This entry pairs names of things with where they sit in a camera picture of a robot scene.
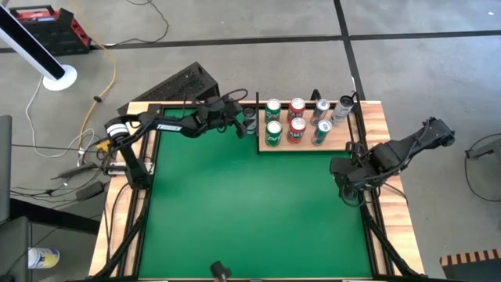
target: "concrete floor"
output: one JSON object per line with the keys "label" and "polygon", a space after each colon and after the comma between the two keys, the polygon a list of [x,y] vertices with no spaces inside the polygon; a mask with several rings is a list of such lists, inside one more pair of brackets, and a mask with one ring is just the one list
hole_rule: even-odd
{"label": "concrete floor", "polygon": [[[161,20],[148,5],[133,6],[123,0],[76,1],[103,42],[131,37],[154,39],[163,32]],[[11,0],[9,6],[46,3],[70,9],[64,0]],[[155,3],[171,24],[164,41],[341,33],[330,0],[156,0]],[[501,29],[501,5],[497,1],[342,0],[341,3],[350,34]],[[454,146],[423,152],[402,174],[426,273],[443,277],[438,264],[442,255],[499,248],[501,204],[482,201],[467,189],[463,156],[476,139],[501,132],[501,66],[496,60],[501,38],[352,44],[366,98],[383,101],[393,138],[414,132],[429,116],[442,118],[456,130]],[[290,99],[308,97],[318,88],[326,98],[336,99],[352,90],[342,42],[123,49],[113,53],[117,57],[117,82],[89,122],[89,127],[100,135],[104,135],[103,124],[117,114],[119,106],[194,61],[209,71],[222,92],[245,87],[251,93],[259,91],[265,99]],[[32,108],[39,145],[68,144],[77,135],[92,97],[101,92],[112,74],[112,67],[101,51],[58,60],[76,67],[79,79],[68,90],[42,89],[39,93]],[[14,118],[13,142],[29,144],[31,131],[24,108],[39,74],[17,54],[0,54],[0,62],[0,113]],[[75,153],[45,159],[29,148],[14,148],[13,186],[41,190],[54,187],[59,183],[49,179],[75,162]],[[496,189],[501,181],[497,173],[499,164],[493,157],[471,163],[469,168],[472,184],[479,193],[501,198],[501,191]],[[68,209],[85,216],[98,214],[103,209],[103,197]],[[46,232],[43,228],[36,236]],[[43,246],[64,251],[62,262],[54,269],[35,272],[35,280],[83,278],[94,241],[93,236],[56,231]]]}

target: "soda can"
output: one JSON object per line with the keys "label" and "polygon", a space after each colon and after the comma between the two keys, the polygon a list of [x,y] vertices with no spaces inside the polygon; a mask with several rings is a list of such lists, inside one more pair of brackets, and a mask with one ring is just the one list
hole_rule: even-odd
{"label": "soda can", "polygon": [[312,137],[312,144],[319,146],[322,145],[323,140],[326,139],[327,134],[332,129],[332,124],[328,120],[321,120],[316,126],[315,132]]}
{"label": "soda can", "polygon": [[256,110],[253,107],[244,107],[243,109],[243,123],[247,127],[247,134],[256,133],[258,122],[256,121]]}
{"label": "soda can", "polygon": [[302,118],[305,112],[306,103],[301,98],[294,98],[289,104],[289,114],[287,115],[287,122],[290,123],[295,118]]}
{"label": "soda can", "polygon": [[342,96],[339,99],[339,103],[334,107],[334,111],[330,116],[330,122],[333,126],[338,126],[350,113],[353,107],[353,99],[350,96]]}
{"label": "soda can", "polygon": [[268,124],[270,121],[279,121],[280,120],[280,101],[277,99],[270,99],[266,103],[265,109],[265,122]]}
{"label": "soda can", "polygon": [[320,99],[316,102],[316,107],[313,110],[312,118],[310,123],[312,125],[317,125],[327,114],[330,108],[330,103],[326,99]]}
{"label": "soda can", "polygon": [[302,117],[295,117],[289,124],[289,133],[287,133],[287,141],[292,144],[297,144],[303,138],[306,130],[306,121]]}
{"label": "soda can", "polygon": [[278,121],[270,121],[266,125],[266,145],[278,146],[282,139],[282,125]]}

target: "white cable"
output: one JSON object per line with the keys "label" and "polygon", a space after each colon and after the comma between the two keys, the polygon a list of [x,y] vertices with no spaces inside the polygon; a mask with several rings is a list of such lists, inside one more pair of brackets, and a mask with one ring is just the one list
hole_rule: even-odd
{"label": "white cable", "polygon": [[[94,140],[94,137],[96,137],[96,133],[94,132],[94,129],[92,129],[92,128],[87,128],[85,131],[83,131],[81,134],[79,134],[77,137],[75,137],[71,141],[71,143],[68,145],[67,149],[64,152],[62,152],[61,154],[46,155],[46,154],[40,153],[38,151],[38,149],[37,149],[37,141],[36,141],[36,137],[35,137],[36,133],[35,133],[35,130],[34,130],[33,122],[31,121],[29,110],[30,110],[31,104],[34,101],[34,98],[37,96],[38,92],[40,92],[41,82],[42,82],[43,78],[44,78],[44,76],[42,75],[40,77],[40,82],[38,83],[37,89],[34,91],[34,94],[31,97],[30,102],[26,106],[26,110],[24,111],[24,113],[26,114],[26,117],[28,118],[28,121],[30,122],[30,127],[31,127],[31,141],[33,143],[33,149],[34,149],[34,151],[37,154],[39,154],[40,156],[42,156],[42,157],[50,157],[50,158],[61,157],[61,156],[63,156],[64,154],[66,154],[70,150],[71,146],[73,146],[73,144],[80,138],[80,136],[83,136],[87,132],[91,132],[92,133],[91,140],[88,142],[88,145],[85,148],[85,150],[87,150],[91,146],[91,144],[92,144],[92,142]],[[79,161],[84,157],[83,151],[85,151],[85,150],[83,150],[82,148],[80,148],[80,151],[78,152],[80,154],[80,157],[78,158]]]}

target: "wooden table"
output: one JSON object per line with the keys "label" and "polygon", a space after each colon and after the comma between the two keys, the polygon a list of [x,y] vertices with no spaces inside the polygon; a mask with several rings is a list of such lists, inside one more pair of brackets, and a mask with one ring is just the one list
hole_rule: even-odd
{"label": "wooden table", "polygon": [[[255,103],[254,101],[241,101],[240,103]],[[170,105],[181,105],[182,102],[131,102],[128,106],[128,114],[138,114],[147,111],[150,104],[170,104]],[[366,127],[366,140],[370,147],[377,145],[378,143],[384,143],[390,139],[388,133],[388,128],[386,124],[386,119],[384,117],[383,106],[380,101],[362,101],[362,114],[363,120]],[[155,132],[150,134],[150,138],[146,143],[146,156],[152,157],[153,152],[153,141],[155,138]],[[133,145],[133,149],[136,154],[141,150],[141,140]],[[403,191],[402,182],[400,178],[392,177],[387,181],[390,185]],[[111,209],[117,197],[117,194],[121,187],[127,183],[125,176],[115,176],[111,179],[110,188],[106,198],[106,213],[108,214],[108,219],[111,218]],[[132,190],[126,187],[121,193],[117,200],[115,216],[113,221],[113,232],[111,233],[111,244],[110,250],[113,254],[117,247],[122,242],[124,237],[125,224],[128,217],[129,205],[131,203]],[[135,216],[139,214],[142,207],[143,194],[139,195],[139,200],[137,204],[137,209],[135,211]],[[409,215],[409,209],[405,203],[405,199],[396,194],[395,192],[383,188],[379,198],[380,207],[382,215],[384,218],[384,227],[387,232],[387,237],[393,244],[398,253],[407,261],[411,268],[416,270],[418,273],[422,273],[423,265],[420,258],[420,253],[416,244],[416,238],[414,236],[413,224]],[[132,265],[134,261],[135,248],[136,248],[136,238],[132,241],[129,247],[129,253],[127,256],[127,262],[125,264],[125,275],[132,274]],[[378,265],[379,273],[385,273],[384,259],[381,247],[375,236],[373,235],[374,247],[376,250],[376,260]],[[96,247],[94,250],[94,255],[92,257],[92,263],[89,270],[89,275],[93,275],[99,272],[106,263],[106,226],[105,220],[101,220],[101,226],[99,228],[99,235],[96,241]]]}

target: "wooden tray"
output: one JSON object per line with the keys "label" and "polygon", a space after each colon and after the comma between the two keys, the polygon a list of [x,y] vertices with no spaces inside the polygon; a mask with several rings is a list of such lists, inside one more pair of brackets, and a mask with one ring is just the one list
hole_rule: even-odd
{"label": "wooden tray", "polygon": [[[327,112],[326,118],[330,117],[333,110]],[[298,144],[291,144],[287,141],[287,133],[289,132],[289,124],[287,123],[287,109],[280,111],[280,124],[282,125],[282,140],[278,146],[266,145],[266,123],[265,110],[259,110],[259,151],[260,152],[276,152],[276,151],[313,151],[313,150],[346,150],[346,142],[351,141],[350,128],[348,120],[345,120],[338,126],[333,126],[323,141],[322,145],[316,146],[312,144],[313,133],[315,126],[310,124],[313,110],[305,110],[303,118],[306,121],[306,131],[303,139]]]}

